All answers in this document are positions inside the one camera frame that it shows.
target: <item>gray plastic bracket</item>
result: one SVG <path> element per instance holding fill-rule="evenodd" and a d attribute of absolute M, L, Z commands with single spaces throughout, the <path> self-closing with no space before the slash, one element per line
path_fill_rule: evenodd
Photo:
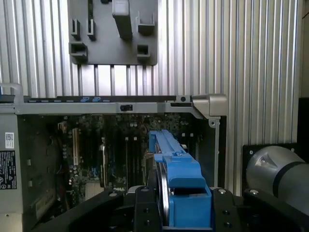
<path fill-rule="evenodd" d="M 23 87 L 20 84 L 16 83 L 0 83 L 0 87 L 3 88 L 13 88 L 15 97 L 14 104 L 23 104 L 24 103 L 24 92 Z"/>
<path fill-rule="evenodd" d="M 193 106 L 207 119 L 227 116 L 227 98 L 224 94 L 192 96 Z"/>

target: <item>sticker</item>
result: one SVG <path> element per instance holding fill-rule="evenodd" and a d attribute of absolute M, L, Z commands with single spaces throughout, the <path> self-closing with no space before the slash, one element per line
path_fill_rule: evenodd
<path fill-rule="evenodd" d="M 0 151 L 0 190 L 17 189 L 15 151 Z"/>
<path fill-rule="evenodd" d="M 5 133 L 5 149 L 14 149 L 14 133 Z"/>

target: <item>warning label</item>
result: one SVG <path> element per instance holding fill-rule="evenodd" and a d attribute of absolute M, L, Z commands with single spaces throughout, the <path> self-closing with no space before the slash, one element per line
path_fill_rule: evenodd
<path fill-rule="evenodd" d="M 0 190 L 17 189 L 15 151 L 0 151 Z"/>

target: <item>black mount plate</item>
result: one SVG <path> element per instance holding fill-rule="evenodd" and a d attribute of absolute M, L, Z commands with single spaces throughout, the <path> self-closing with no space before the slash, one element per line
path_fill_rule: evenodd
<path fill-rule="evenodd" d="M 157 0 L 129 0 L 130 17 L 122 12 L 116 25 L 111 0 L 70 0 L 70 55 L 75 64 L 156 65 Z M 132 38 L 122 39 L 117 26 Z"/>
<path fill-rule="evenodd" d="M 242 184 L 241 184 L 241 192 L 244 192 L 245 189 L 248 189 L 249 186 L 246 181 L 246 169 L 249 160 L 251 157 L 259 150 L 267 146 L 281 146 L 287 148 L 296 154 L 299 154 L 299 149 L 297 143 L 290 144 L 263 144 L 263 145 L 244 145 L 242 146 Z"/>

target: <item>silver cylinder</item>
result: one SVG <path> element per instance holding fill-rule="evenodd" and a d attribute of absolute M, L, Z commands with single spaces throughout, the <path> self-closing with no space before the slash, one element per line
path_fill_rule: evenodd
<path fill-rule="evenodd" d="M 268 146 L 256 152 L 246 171 L 250 188 L 275 195 L 307 215 L 308 176 L 309 166 L 294 152 L 279 146 Z"/>

